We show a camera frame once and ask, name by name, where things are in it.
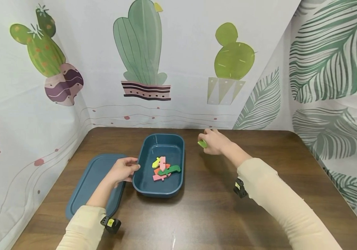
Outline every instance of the pink puzzle piece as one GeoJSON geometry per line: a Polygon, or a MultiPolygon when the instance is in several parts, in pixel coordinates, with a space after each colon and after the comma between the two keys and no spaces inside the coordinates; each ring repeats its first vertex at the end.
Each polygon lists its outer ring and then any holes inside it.
{"type": "Polygon", "coordinates": [[[165,178],[169,177],[170,175],[171,175],[171,174],[168,174],[167,176],[166,176],[166,175],[160,176],[160,175],[158,175],[158,174],[155,174],[155,175],[153,176],[154,182],[155,182],[155,181],[159,181],[159,180],[164,181],[165,178]]]}
{"type": "Polygon", "coordinates": [[[159,168],[162,171],[165,171],[166,169],[166,156],[161,156],[159,158],[159,168]]]}

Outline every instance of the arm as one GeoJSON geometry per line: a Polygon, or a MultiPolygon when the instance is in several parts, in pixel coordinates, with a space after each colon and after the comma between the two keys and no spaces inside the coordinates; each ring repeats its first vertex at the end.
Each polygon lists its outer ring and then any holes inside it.
{"type": "Polygon", "coordinates": [[[116,161],[109,173],[99,183],[87,204],[81,206],[66,227],[66,233],[57,250],[96,250],[101,240],[104,226],[100,221],[106,216],[106,205],[112,189],[121,181],[131,181],[129,177],[140,166],[134,164],[136,158],[116,161]]]}
{"type": "Polygon", "coordinates": [[[279,222],[293,249],[341,249],[313,210],[273,168],[252,158],[217,130],[205,132],[199,136],[208,144],[205,153],[225,155],[236,166],[249,197],[279,222]]]}

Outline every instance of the hand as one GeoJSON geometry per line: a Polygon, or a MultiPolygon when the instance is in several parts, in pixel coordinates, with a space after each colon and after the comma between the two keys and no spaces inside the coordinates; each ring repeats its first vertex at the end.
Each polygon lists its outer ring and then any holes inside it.
{"type": "Polygon", "coordinates": [[[205,129],[204,134],[198,135],[198,141],[204,140],[208,147],[204,148],[204,152],[210,155],[221,155],[223,149],[233,144],[226,136],[221,134],[217,129],[205,129]]]}
{"type": "Polygon", "coordinates": [[[137,158],[133,157],[118,159],[104,180],[116,185],[122,181],[133,181],[130,176],[140,169],[140,165],[136,164],[137,160],[137,158]]]}

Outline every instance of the geometric pot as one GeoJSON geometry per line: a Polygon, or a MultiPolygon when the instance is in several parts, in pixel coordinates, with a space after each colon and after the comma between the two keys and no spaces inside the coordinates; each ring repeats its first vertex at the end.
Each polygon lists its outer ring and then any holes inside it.
{"type": "Polygon", "coordinates": [[[170,85],[144,85],[138,82],[121,81],[125,97],[144,100],[170,101],[170,85]]]}
{"type": "Polygon", "coordinates": [[[233,79],[209,77],[208,104],[231,105],[245,82],[233,79]]]}
{"type": "Polygon", "coordinates": [[[74,97],[83,88],[84,81],[79,71],[71,64],[60,66],[60,73],[45,80],[47,97],[60,105],[73,106],[74,97]]]}

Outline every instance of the container lid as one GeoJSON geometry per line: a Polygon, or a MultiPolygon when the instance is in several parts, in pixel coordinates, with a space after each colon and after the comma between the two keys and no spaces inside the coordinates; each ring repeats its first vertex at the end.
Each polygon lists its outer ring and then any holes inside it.
{"type": "MultiPolygon", "coordinates": [[[[88,163],[83,175],[81,176],[76,189],[70,197],[69,203],[66,207],[66,218],[70,220],[76,211],[87,203],[92,193],[97,188],[98,184],[110,171],[113,164],[120,159],[125,158],[126,155],[116,155],[113,153],[104,153],[102,155],[95,156],[88,163]]],[[[112,216],[119,207],[120,199],[123,194],[125,182],[120,182],[118,187],[112,190],[110,194],[107,206],[106,214],[112,216]]]]}

